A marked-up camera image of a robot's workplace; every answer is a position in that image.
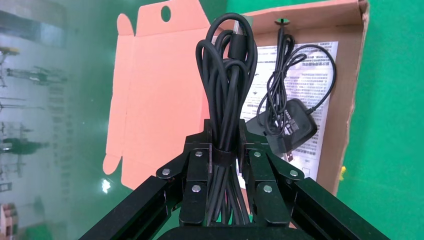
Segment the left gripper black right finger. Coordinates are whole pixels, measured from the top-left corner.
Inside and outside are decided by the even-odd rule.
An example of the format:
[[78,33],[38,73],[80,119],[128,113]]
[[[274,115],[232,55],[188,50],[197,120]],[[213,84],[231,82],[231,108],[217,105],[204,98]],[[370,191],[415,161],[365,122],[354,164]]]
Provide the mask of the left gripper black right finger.
[[384,240],[386,235],[319,183],[273,154],[267,139],[238,130],[238,161],[258,240]]

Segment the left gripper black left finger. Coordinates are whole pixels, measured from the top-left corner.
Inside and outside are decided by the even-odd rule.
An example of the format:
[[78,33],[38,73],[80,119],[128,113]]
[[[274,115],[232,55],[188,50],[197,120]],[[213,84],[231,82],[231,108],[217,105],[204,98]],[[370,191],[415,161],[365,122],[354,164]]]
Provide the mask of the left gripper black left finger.
[[183,152],[160,167],[89,229],[83,240],[188,240],[206,225],[212,146],[210,120],[186,137]]

